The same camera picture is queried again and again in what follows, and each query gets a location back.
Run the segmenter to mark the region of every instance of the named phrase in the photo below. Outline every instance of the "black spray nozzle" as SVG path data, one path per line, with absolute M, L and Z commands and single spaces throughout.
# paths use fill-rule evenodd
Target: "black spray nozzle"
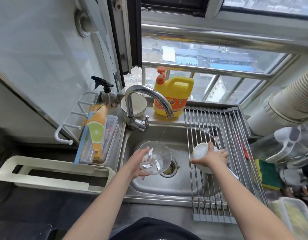
M 111 92 L 111 89 L 110 87 L 114 87 L 113 84 L 109 83 L 108 81 L 102 79 L 102 78 L 99 78 L 97 76 L 92 76 L 91 77 L 94 81 L 95 81 L 95 89 L 99 86 L 99 85 L 102 85 L 104 87 L 104 92 L 105 93 L 109 93 Z

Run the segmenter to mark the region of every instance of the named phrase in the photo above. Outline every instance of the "chrome faucet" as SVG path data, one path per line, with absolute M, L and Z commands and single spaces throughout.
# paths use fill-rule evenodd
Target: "chrome faucet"
M 128 90 L 125 93 L 125 102 L 126 102 L 126 108 L 128 111 L 128 128 L 130 130 L 136 130 L 139 129 L 140 131 L 145 131 L 148 123 L 149 123 L 149 116 L 145 116 L 145 120 L 139 120 L 136 119 L 133 113 L 133 107 L 132 107 L 132 97 L 131 95 L 135 92 L 141 92 L 141 93 L 145 93 L 148 96 L 154 98 L 155 100 L 157 100 L 162 107 L 164 108 L 167 117 L 169 119 L 174 117 L 174 113 L 173 113 L 173 109 L 172 106 L 170 105 L 170 103 L 168 102 L 168 100 L 159 92 L 157 92 L 156 90 L 143 86 L 143 85 L 133 85 L 131 87 L 128 88 Z

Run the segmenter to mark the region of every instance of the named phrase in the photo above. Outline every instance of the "forearm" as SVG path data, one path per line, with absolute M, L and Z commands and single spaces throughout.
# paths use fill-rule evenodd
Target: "forearm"
M 249 192 L 224 163 L 213 161 L 210 169 L 245 239 L 296 240 L 284 223 Z
M 127 170 L 119 170 L 63 239 L 108 240 L 131 180 L 132 176 Z

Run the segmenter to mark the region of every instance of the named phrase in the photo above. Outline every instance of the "yellow green sponge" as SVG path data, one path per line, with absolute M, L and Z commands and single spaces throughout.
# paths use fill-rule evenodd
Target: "yellow green sponge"
M 255 159 L 255 164 L 264 188 L 271 190 L 283 188 L 274 164 L 259 159 Z

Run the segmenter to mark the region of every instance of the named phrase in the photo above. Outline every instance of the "drain strainer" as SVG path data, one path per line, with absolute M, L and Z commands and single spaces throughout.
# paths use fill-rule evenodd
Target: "drain strainer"
M 172 158 L 171 165 L 166 169 L 161 175 L 166 178 L 173 177 L 177 173 L 177 164 L 176 161 Z

